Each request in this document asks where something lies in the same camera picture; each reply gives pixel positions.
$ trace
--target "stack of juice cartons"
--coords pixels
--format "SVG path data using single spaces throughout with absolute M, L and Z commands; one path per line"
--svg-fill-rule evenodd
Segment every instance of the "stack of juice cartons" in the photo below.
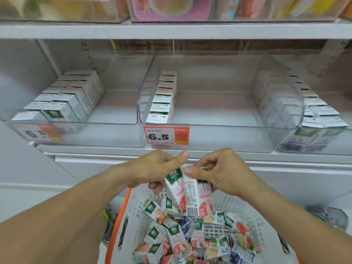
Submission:
M 305 111 L 299 128 L 282 142 L 279 149 L 290 152 L 320 152 L 336 139 L 348 124 L 338 117 L 338 111 L 319 98 L 298 75 L 289 75 L 289 79 L 301 91 Z M 283 102 L 282 114 L 295 121 L 291 124 L 297 125 L 302 112 L 297 106 Z
M 146 123 L 170 123 L 175 104 L 177 71 L 163 71 L 153 97 Z
M 53 121 L 60 134 L 76 133 L 103 93 L 95 70 L 66 71 L 12 120 Z

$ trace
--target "person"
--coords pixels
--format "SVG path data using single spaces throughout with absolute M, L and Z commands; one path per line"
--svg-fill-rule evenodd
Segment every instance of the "person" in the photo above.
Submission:
M 0 224 L 0 263 L 92 264 L 111 228 L 105 206 L 126 187 L 149 183 L 159 194 L 166 175 L 187 162 L 156 150 L 112 166 Z M 184 173 L 252 205 L 306 264 L 351 263 L 352 236 L 315 218 L 265 184 L 232 150 L 205 155 Z

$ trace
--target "hand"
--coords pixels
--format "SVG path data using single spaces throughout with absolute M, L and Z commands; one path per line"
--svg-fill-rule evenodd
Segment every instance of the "hand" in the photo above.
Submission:
M 212 183 L 213 191 L 219 189 L 229 195 L 254 194 L 257 186 L 264 183 L 247 164 L 230 148 L 205 155 L 194 166 L 187 166 L 185 175 Z
M 159 194 L 163 189 L 161 182 L 166 176 L 177 168 L 180 168 L 189 158 L 187 151 L 182 151 L 173 157 L 160 149 L 145 154 L 136 160 L 124 163 L 131 175 L 130 188 L 137 187 L 142 183 L 149 183 L 149 189 L 154 194 Z

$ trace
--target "shopping basket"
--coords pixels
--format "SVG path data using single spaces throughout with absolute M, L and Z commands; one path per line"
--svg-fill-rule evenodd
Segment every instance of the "shopping basket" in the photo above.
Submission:
M 166 195 L 163 190 L 159 195 L 153 194 L 148 184 L 141 184 L 136 188 L 128 189 L 125 202 L 117 218 L 112 238 L 105 258 L 105 264 L 130 264 L 133 260 L 134 249 L 143 241 L 149 231 L 152 219 L 148 217 L 143 208 L 148 199 L 161 204 Z M 265 264 L 283 264 L 287 258 L 281 247 L 277 232 L 271 225 L 247 202 L 242 199 L 225 194 L 219 190 L 212 195 L 214 208 L 217 211 L 235 212 L 251 225 L 252 239 L 262 250 Z M 125 236 L 121 248 L 118 247 L 123 223 L 128 219 Z M 205 236 L 217 237 L 232 232 L 227 227 L 205 224 Z

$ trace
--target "pink package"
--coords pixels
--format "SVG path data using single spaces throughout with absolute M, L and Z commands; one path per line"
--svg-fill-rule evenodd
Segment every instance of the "pink package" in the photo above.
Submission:
M 211 0 L 132 0 L 140 21 L 206 21 Z

